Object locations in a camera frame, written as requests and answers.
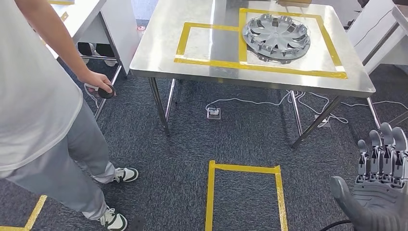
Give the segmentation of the person's hand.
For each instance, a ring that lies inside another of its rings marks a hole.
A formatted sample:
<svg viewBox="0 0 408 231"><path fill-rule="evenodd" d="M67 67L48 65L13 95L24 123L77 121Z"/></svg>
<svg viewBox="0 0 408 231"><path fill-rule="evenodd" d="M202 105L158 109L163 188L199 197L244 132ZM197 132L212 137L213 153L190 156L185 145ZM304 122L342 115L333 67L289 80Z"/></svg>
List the person's hand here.
<svg viewBox="0 0 408 231"><path fill-rule="evenodd" d="M87 71L77 77L88 89L93 89L97 95L104 99L110 99L116 95L111 81L104 74Z"/></svg>

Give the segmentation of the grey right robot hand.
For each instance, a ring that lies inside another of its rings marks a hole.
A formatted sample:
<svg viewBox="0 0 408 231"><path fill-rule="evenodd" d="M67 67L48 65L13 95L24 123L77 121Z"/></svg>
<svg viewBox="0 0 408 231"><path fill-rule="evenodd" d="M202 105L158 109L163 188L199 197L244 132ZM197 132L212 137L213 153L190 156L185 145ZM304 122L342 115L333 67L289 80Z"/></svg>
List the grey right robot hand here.
<svg viewBox="0 0 408 231"><path fill-rule="evenodd" d="M360 157L352 189L339 176L330 179L332 197L356 231L408 229L408 140L402 128L380 125L369 133L372 150L358 141Z"/></svg>

